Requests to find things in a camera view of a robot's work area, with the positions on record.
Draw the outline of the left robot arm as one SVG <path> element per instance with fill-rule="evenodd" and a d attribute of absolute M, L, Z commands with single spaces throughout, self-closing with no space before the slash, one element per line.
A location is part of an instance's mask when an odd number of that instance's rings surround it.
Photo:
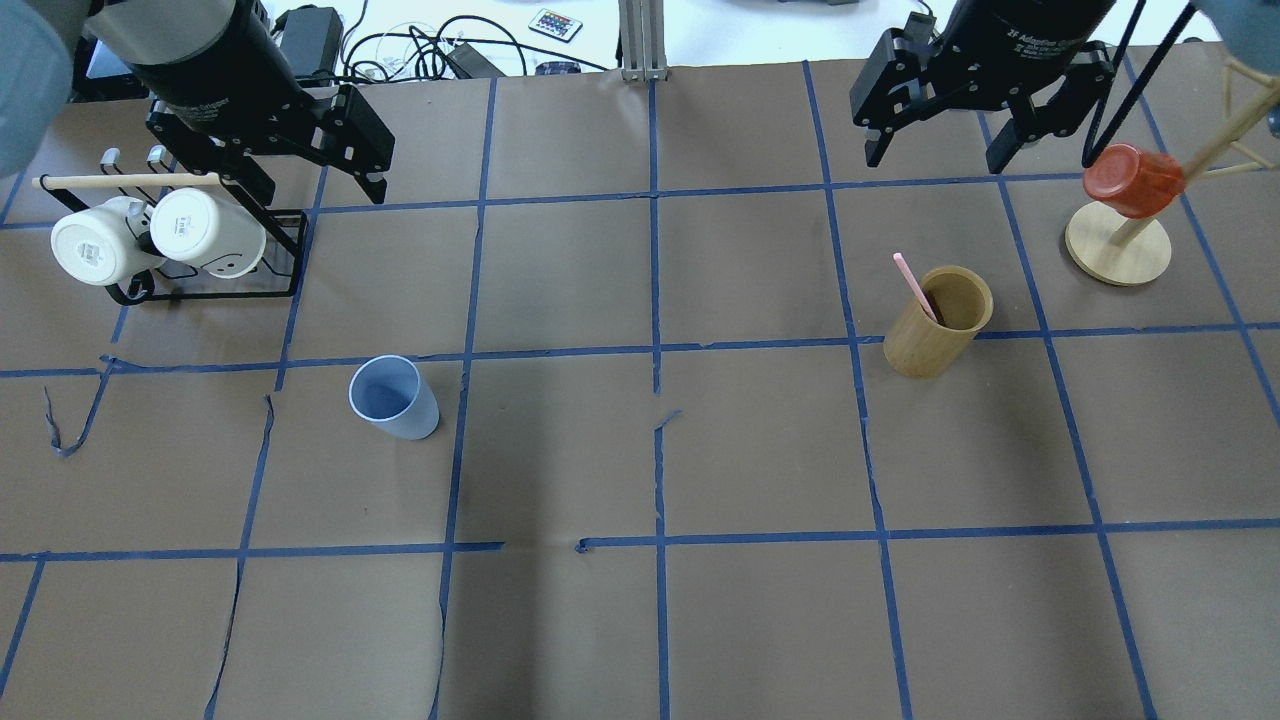
<path fill-rule="evenodd" d="M 352 176 L 375 204 L 396 138 L 353 85 L 303 88 L 256 1 L 5 1 L 1 6 L 3 174 L 35 158 L 65 105 L 83 32 L 156 99 L 151 133 L 188 170 L 270 204 L 260 156 L 294 156 Z"/>

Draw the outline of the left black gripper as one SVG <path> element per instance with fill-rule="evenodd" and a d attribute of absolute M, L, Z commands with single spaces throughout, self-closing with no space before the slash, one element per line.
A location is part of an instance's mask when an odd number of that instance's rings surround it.
<path fill-rule="evenodd" d="M 128 28 L 146 126 L 184 168 L 269 206 L 276 183 L 247 152 L 296 152 L 387 201 L 396 136 L 355 85 L 303 91 L 259 1 L 131 1 Z"/>

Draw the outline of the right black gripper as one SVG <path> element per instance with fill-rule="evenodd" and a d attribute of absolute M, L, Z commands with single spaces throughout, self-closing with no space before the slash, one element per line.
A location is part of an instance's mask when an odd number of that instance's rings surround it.
<path fill-rule="evenodd" d="M 1114 5 L 959 1 L 934 45 L 932 28 L 886 29 L 850 88 L 867 165 L 881 164 L 897 131 L 940 114 L 940 97 L 975 111 L 1007 102 L 1011 117 L 986 150 L 993 174 L 1028 143 L 1074 135 L 1114 82 L 1106 44 L 1087 42 Z M 1037 106 L 1032 95 L 1061 74 L 1055 95 Z"/>

